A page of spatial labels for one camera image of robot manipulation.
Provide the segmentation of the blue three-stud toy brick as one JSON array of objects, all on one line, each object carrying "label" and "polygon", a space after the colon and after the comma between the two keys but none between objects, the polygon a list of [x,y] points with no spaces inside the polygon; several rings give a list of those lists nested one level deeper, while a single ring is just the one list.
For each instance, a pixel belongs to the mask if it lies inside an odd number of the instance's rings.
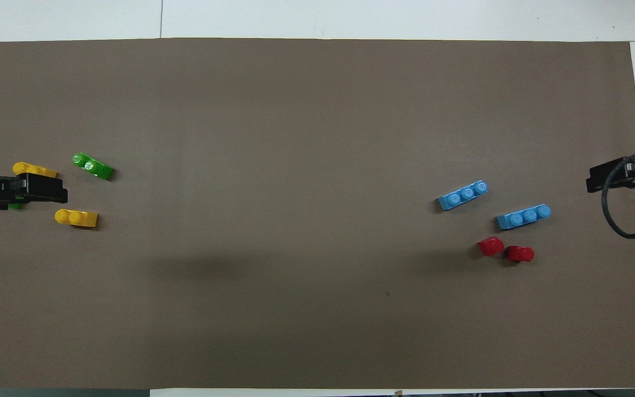
[{"label": "blue three-stud toy brick", "polygon": [[474,181],[474,183],[449,192],[436,199],[436,203],[442,211],[449,211],[453,208],[461,206],[461,204],[469,202],[482,196],[488,192],[489,185],[483,179]]},{"label": "blue three-stud toy brick", "polygon": [[501,230],[515,229],[549,218],[551,213],[551,208],[543,203],[511,213],[500,214],[496,217],[496,221]]}]

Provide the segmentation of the yellow two-stud toy brick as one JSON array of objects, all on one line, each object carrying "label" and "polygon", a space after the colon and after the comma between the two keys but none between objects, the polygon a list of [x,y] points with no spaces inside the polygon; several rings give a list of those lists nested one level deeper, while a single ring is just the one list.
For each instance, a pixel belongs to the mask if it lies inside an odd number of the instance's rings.
[{"label": "yellow two-stud toy brick", "polygon": [[26,162],[14,163],[12,166],[12,171],[14,174],[30,173],[47,176],[48,178],[57,178],[58,176],[58,171],[56,171],[55,169],[43,168],[41,166],[33,165]]},{"label": "yellow two-stud toy brick", "polygon": [[68,224],[80,228],[96,228],[98,213],[90,211],[77,211],[62,208],[55,213],[55,221],[59,224]]}]

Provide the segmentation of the brown table mat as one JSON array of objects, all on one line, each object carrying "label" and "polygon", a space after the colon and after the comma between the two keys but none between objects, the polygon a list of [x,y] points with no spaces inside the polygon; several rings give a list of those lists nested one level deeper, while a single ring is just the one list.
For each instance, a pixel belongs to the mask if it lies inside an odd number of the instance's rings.
[{"label": "brown table mat", "polygon": [[99,214],[0,211],[0,388],[635,387],[635,241],[585,188],[633,153],[625,42],[0,42],[0,174]]}]

